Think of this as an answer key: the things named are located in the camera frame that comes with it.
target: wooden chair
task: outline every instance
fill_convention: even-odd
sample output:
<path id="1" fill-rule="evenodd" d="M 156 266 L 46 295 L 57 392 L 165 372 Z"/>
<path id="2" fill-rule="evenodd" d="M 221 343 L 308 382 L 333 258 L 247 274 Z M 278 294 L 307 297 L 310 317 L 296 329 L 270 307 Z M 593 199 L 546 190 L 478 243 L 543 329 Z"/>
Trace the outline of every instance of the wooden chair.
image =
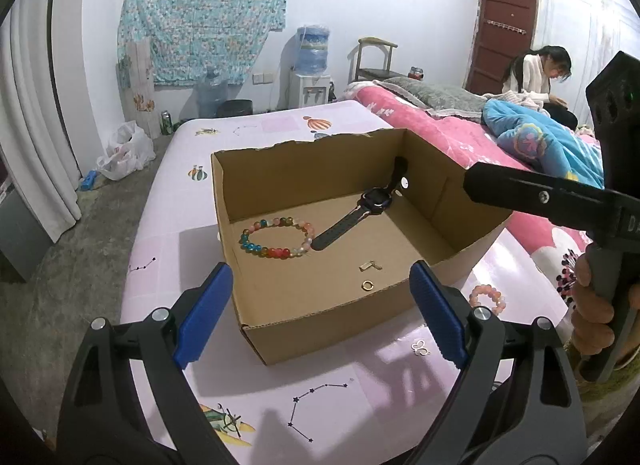
<path id="1" fill-rule="evenodd" d="M 391 77 L 402 77 L 401 73 L 397 71 L 391 71 L 391 54 L 394 48 L 397 48 L 398 45 L 385 41 L 384 39 L 379 38 L 361 38 L 358 39 L 358 61 L 356 62 L 356 73 L 354 81 L 358 80 L 386 80 L 391 79 Z M 378 68 L 361 68 L 360 67 L 360 59 L 362 58 L 362 47 L 367 46 L 369 44 L 377 45 L 377 46 L 388 46 L 389 47 L 389 56 L 386 58 L 386 68 L 379 70 Z"/>

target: concrete floor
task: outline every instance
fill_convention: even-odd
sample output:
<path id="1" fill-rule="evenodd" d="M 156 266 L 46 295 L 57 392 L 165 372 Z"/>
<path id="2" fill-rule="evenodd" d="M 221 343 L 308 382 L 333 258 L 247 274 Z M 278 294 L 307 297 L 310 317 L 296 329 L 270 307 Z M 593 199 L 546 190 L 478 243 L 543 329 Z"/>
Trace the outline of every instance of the concrete floor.
<path id="1" fill-rule="evenodd" d="M 154 142 L 156 159 L 143 171 L 79 192 L 82 219 L 30 281 L 0 283 L 0 376 L 31 425 L 50 435 L 88 323 L 120 318 L 129 253 L 169 141 Z"/>

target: white plastic bag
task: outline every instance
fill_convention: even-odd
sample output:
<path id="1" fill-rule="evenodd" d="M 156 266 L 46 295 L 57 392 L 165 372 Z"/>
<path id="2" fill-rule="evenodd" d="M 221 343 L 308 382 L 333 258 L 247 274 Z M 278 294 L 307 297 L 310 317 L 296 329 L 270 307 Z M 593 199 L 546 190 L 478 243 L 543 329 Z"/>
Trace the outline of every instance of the white plastic bag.
<path id="1" fill-rule="evenodd" d="M 98 158 L 97 169 L 110 180 L 120 180 L 143 169 L 154 158 L 151 138 L 134 121 L 125 122 L 111 135 L 107 156 Z"/>

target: human hand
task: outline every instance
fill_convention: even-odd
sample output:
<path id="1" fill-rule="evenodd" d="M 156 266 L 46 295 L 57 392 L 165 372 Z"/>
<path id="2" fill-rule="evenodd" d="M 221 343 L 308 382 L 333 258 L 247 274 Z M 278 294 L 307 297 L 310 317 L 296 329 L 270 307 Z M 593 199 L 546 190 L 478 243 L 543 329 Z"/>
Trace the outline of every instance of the human hand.
<path id="1" fill-rule="evenodd" d="M 595 355 L 614 342 L 613 330 L 607 326 L 613 319 L 613 307 L 606 299 L 597 296 L 591 288 L 591 269 L 585 254 L 578 257 L 575 277 L 576 282 L 572 288 L 576 305 L 571 316 L 574 325 L 572 342 L 582 355 Z M 629 304 L 631 308 L 640 309 L 640 283 L 632 285 L 629 289 Z M 636 318 L 629 337 L 616 358 L 625 357 L 639 345 L 640 316 Z"/>
<path id="2" fill-rule="evenodd" d="M 560 97 L 556 97 L 555 95 L 551 95 L 551 93 L 549 93 L 549 102 L 551 102 L 552 104 L 559 104 L 563 107 L 568 106 L 566 100 L 561 99 Z"/>

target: gray curtain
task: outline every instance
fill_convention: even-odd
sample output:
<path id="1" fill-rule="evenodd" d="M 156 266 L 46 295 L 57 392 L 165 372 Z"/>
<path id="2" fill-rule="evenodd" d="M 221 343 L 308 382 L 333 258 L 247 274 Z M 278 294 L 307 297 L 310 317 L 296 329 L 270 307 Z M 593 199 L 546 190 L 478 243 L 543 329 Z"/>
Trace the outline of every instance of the gray curtain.
<path id="1" fill-rule="evenodd" d="M 52 241 L 80 219 L 80 172 L 53 98 L 47 0 L 16 0 L 0 26 L 0 152 L 22 199 Z"/>

